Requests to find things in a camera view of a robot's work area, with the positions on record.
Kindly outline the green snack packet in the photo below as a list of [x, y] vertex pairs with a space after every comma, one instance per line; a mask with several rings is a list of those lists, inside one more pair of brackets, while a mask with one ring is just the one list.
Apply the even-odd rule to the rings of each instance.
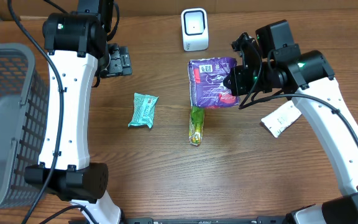
[[189, 141], [194, 146], [199, 146], [203, 138], [204, 108], [191, 107], [189, 119]]

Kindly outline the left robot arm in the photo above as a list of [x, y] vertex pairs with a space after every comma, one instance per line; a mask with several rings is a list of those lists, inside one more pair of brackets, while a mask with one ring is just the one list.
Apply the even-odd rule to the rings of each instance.
[[59, 10], [42, 27], [39, 48], [49, 65], [45, 139], [25, 182], [77, 208], [88, 223], [124, 223], [108, 194], [108, 167], [91, 162], [88, 113], [91, 89], [101, 78], [129, 75], [125, 47], [111, 43], [119, 23], [114, 1], [80, 1], [76, 11]]

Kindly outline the purple tissue pack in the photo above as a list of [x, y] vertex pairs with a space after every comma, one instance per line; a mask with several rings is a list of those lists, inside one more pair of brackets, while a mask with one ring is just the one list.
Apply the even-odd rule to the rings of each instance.
[[223, 85], [223, 80], [236, 65], [237, 61], [232, 57], [190, 60], [188, 78], [191, 105], [199, 108], [228, 108], [238, 105], [240, 98], [232, 96], [230, 89]]

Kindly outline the teal wet wipes pack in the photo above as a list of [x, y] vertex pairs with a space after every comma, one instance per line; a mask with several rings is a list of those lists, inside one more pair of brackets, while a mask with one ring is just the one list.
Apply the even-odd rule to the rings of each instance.
[[151, 129], [154, 124], [155, 105], [157, 101], [157, 96], [134, 93], [134, 113], [128, 127], [147, 126]]

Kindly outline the white tube gold cap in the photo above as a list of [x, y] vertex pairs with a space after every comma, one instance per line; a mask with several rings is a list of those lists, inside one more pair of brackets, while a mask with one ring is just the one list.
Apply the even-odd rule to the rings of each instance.
[[261, 122], [275, 138], [278, 138], [300, 116], [301, 111], [295, 107], [292, 101], [288, 101], [262, 118]]

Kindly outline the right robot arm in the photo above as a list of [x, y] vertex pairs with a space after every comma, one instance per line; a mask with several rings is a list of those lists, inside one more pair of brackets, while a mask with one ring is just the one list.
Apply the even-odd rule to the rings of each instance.
[[250, 95], [264, 92], [264, 101], [286, 98], [309, 122], [337, 178], [341, 196], [286, 214], [284, 223], [358, 223], [358, 125], [341, 95], [334, 70], [317, 50], [303, 53], [286, 20], [242, 33], [232, 44], [242, 63], [223, 81], [240, 109]]

